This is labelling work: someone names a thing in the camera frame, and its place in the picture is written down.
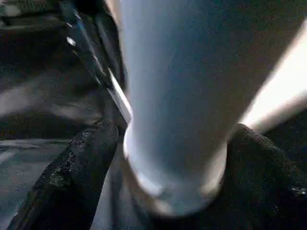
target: metal pole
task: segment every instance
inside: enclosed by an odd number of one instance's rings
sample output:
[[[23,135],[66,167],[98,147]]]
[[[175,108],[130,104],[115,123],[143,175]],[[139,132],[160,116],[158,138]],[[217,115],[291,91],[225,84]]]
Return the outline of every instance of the metal pole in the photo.
[[[225,144],[304,19],[305,1],[122,1],[127,164],[152,211],[217,195]]]

